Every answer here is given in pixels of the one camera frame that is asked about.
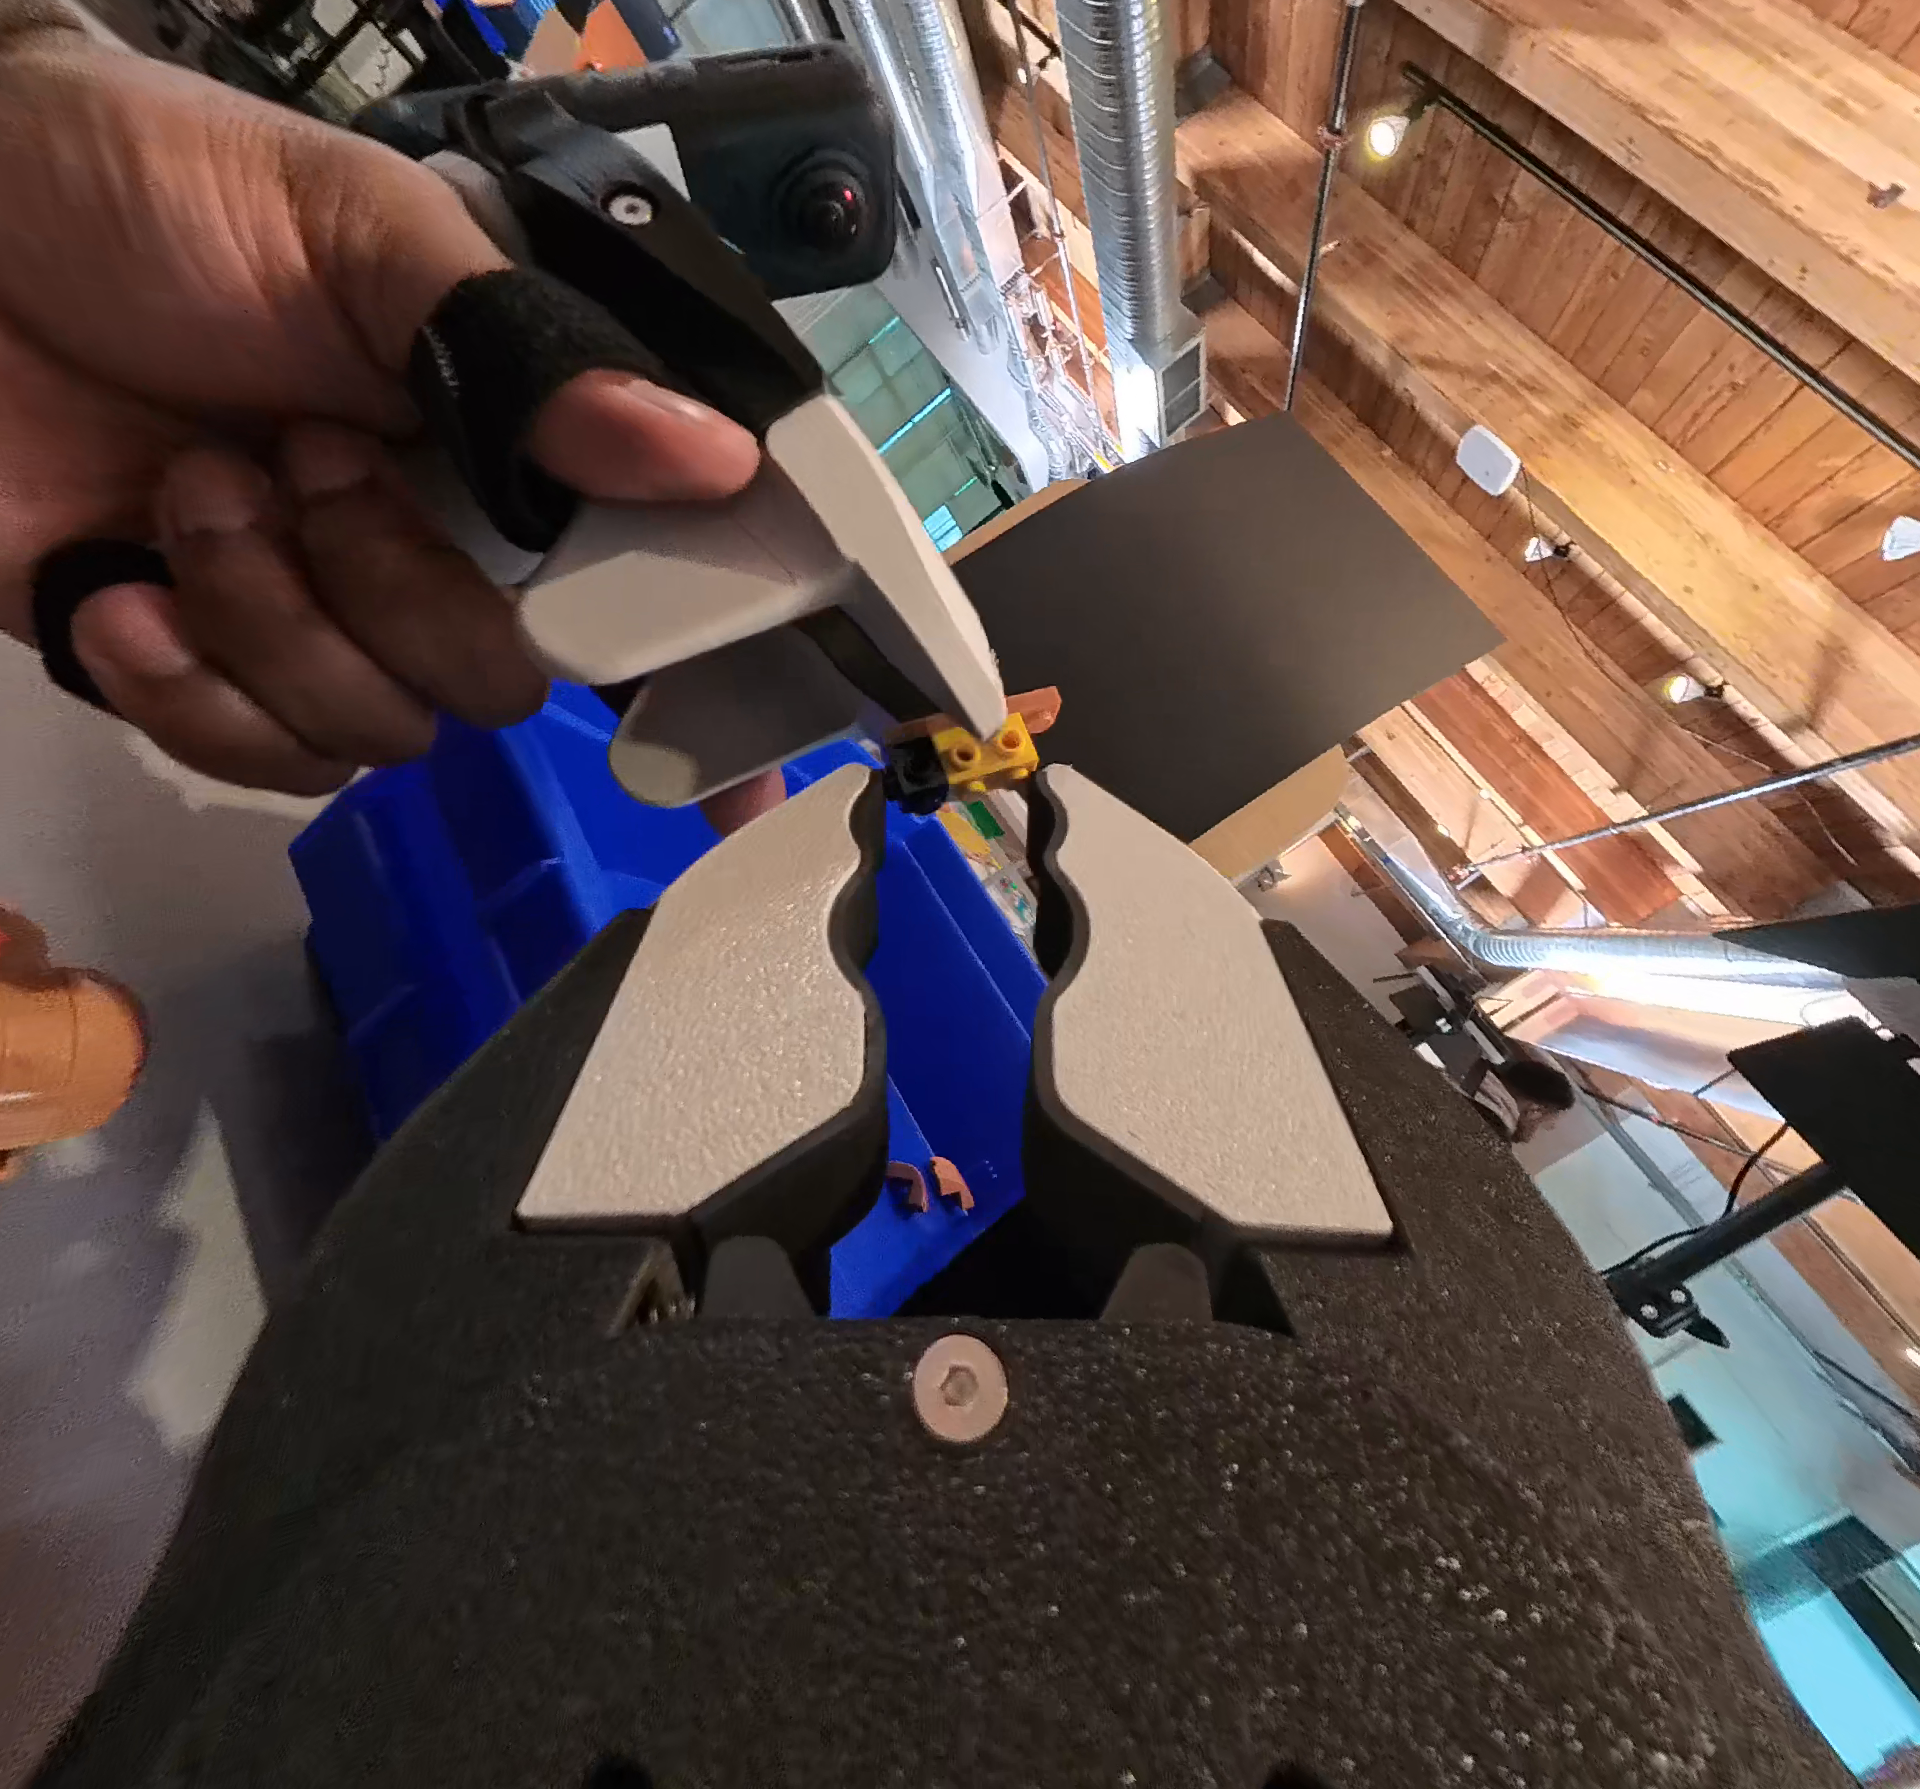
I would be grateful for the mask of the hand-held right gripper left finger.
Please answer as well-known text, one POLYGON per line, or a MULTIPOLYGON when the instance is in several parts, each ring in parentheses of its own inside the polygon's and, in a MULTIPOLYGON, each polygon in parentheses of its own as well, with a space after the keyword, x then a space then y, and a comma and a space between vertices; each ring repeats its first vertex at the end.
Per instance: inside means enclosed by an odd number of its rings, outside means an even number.
POLYGON ((843 1236, 878 1198, 880 774, 843 766, 653 906, 523 1190, 534 1229, 843 1236))

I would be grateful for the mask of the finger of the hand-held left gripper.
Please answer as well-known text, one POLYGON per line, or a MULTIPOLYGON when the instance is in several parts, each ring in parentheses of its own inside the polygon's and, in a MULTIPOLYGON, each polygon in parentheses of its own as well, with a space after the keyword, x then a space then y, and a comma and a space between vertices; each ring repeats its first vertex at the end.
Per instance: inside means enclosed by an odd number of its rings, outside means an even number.
POLYGON ((854 415, 820 392, 768 425, 764 450, 843 557, 834 606, 914 687, 918 715, 993 735, 1005 687, 987 626, 854 415))

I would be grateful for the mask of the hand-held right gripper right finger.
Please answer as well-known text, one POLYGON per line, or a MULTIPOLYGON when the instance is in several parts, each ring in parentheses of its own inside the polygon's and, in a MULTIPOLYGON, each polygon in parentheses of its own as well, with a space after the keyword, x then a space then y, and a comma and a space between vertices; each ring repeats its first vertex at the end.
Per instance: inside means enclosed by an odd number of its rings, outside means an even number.
POLYGON ((1351 1245, 1390 1207, 1268 925, 1093 777, 1032 784, 1066 952, 1032 1032, 1032 1202, 1088 1248, 1351 1245))

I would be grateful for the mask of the yellow toy brick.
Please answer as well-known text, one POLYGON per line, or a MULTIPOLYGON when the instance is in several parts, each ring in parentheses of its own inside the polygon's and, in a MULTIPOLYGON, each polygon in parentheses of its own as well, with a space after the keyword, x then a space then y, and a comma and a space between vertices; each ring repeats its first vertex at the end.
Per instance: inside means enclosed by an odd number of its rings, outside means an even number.
POLYGON ((1032 728, 1020 712, 1009 715, 987 735, 976 735, 961 725, 937 728, 931 746, 948 789, 961 795, 1012 789, 1041 769, 1032 728))

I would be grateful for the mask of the blue plastic bin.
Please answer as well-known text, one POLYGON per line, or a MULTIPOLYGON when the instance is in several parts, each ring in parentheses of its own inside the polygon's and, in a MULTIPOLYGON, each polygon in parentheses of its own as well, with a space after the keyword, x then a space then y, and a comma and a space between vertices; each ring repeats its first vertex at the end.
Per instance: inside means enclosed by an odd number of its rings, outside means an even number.
MULTIPOLYGON (((718 837, 610 769, 610 702, 554 683, 508 731, 443 719, 430 755, 337 793, 292 848, 311 959, 376 1142, 610 921, 649 910, 718 837)), ((831 1315, 900 1312, 1022 1199, 1044 971, 944 818, 889 807, 870 983, 889 1035, 889 1152, 944 1153, 976 1207, 892 1195, 831 1253, 831 1315)))

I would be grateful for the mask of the colourful toy brick model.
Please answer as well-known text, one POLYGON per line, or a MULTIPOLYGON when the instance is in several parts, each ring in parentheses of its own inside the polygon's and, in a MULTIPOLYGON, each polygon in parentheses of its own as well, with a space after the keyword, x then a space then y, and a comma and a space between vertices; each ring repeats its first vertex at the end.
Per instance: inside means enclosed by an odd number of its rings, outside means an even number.
POLYGON ((61 963, 47 934, 4 910, 4 1180, 28 1157, 106 1123, 147 1062, 147 1019, 106 971, 61 963))

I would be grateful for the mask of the person's left hand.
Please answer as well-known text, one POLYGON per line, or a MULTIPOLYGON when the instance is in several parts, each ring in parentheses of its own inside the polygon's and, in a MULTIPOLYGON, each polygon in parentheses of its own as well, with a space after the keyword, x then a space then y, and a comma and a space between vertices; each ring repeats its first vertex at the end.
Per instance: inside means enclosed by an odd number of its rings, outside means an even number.
POLYGON ((434 170, 4 0, 4 629, 125 537, 76 662, 163 755, 330 793, 542 712, 497 584, 403 469, 418 329, 508 256, 434 170))

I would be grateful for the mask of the black board with plywood rim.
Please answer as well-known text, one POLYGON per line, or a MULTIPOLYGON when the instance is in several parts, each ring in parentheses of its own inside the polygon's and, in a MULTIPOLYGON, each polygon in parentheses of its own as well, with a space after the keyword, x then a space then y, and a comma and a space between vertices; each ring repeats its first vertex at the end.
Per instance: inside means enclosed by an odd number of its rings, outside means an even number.
POLYGON ((1183 440, 948 554, 1047 762, 1246 884, 1332 825, 1347 743, 1500 626, 1295 415, 1183 440))

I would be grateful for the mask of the black light stand pole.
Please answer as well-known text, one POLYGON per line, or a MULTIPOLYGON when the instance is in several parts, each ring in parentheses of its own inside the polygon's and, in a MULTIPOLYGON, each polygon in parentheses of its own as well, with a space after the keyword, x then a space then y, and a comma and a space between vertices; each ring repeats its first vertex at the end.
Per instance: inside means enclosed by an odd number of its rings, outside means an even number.
POLYGON ((1604 1270, 1604 1287, 1623 1319, 1650 1342, 1690 1338, 1728 1350, 1726 1329, 1701 1309, 1693 1285, 1699 1277, 1731 1262, 1743 1248, 1773 1239, 1844 1191, 1837 1167, 1814 1162, 1769 1191, 1762 1199, 1728 1206, 1712 1224, 1669 1236, 1654 1245, 1604 1270))

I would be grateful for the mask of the studio light panel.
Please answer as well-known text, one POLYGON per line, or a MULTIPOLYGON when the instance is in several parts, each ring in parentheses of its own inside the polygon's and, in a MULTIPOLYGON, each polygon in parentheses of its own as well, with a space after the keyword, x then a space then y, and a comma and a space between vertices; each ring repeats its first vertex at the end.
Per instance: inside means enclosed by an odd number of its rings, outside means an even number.
POLYGON ((1919 1248, 1919 903, 1753 925, 1731 944, 1830 971, 1866 1019, 1807 1025, 1731 1057, 1811 1153, 1919 1248))

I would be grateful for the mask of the slim silver duct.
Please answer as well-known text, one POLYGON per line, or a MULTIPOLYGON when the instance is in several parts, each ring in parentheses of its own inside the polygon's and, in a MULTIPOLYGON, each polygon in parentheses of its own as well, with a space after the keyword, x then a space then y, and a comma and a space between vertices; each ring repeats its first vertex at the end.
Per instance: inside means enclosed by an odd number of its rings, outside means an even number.
POLYGON ((1025 260, 957 0, 778 0, 805 43, 846 41, 897 128, 900 185, 959 332, 1032 379, 1025 260))

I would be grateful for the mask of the silver ventilation duct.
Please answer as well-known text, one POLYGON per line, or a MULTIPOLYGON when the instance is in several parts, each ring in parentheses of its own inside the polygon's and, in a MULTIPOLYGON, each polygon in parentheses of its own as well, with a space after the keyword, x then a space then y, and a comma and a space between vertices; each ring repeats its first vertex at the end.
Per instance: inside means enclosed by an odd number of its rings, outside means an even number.
POLYGON ((1356 838, 1381 871, 1404 891, 1404 899, 1454 944, 1465 959, 1483 970, 1504 971, 1567 971, 1567 974, 1608 974, 1631 971, 1644 977, 1674 979, 1726 979, 1742 986, 1766 986, 1804 993, 1838 993, 1849 983, 1844 974, 1817 963, 1790 962, 1731 937, 1682 934, 1682 932, 1640 932, 1620 925, 1491 925, 1427 858, 1409 837, 1381 842, 1374 822, 1340 804, 1333 820, 1356 838))

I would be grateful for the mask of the ribbed silver duct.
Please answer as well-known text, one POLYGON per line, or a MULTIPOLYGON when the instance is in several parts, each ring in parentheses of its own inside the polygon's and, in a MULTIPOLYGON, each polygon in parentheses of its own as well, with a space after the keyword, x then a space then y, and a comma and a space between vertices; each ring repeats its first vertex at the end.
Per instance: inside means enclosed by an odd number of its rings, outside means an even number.
POLYGON ((1204 336, 1184 306, 1177 71, 1166 0, 1054 0, 1121 450, 1204 409, 1204 336))

